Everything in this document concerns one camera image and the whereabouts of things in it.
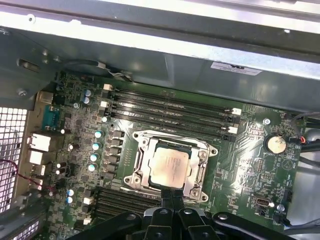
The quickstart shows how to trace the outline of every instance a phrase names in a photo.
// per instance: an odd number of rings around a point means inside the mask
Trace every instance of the perforated mesh panel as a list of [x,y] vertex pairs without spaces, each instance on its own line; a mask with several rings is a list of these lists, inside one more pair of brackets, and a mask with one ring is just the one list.
[[22,230],[17,236],[12,238],[11,240],[30,239],[29,236],[35,233],[38,230],[38,227],[39,227],[39,221],[37,220],[35,223],[30,224],[28,227]]
[[[0,159],[19,163],[27,110],[0,107]],[[0,161],[0,213],[11,205],[15,186],[15,167]]]

